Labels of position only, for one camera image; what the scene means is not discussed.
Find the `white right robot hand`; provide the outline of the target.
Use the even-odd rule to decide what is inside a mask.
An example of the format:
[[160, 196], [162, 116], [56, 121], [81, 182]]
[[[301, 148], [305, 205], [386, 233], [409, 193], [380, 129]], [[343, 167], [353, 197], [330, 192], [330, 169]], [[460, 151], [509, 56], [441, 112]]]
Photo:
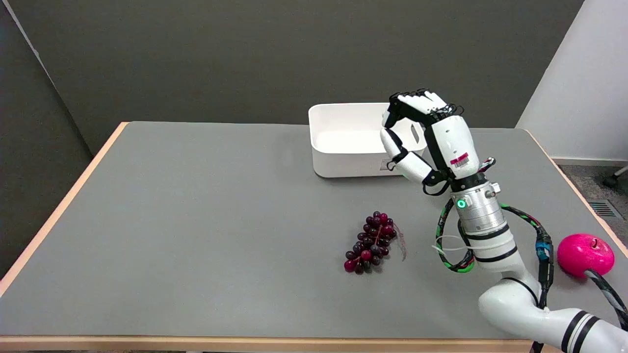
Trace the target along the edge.
[[[471, 131], [460, 115], [464, 109], [445, 102], [428, 89], [398, 92], [390, 96], [383, 113], [380, 139], [390, 157], [387, 168], [425, 187], [446, 182], [453, 192], [467, 191], [487, 183], [485, 170], [493, 162], [478, 158]], [[393, 127], [409, 119], [424, 128], [424, 139], [434, 165], [403, 146]]]

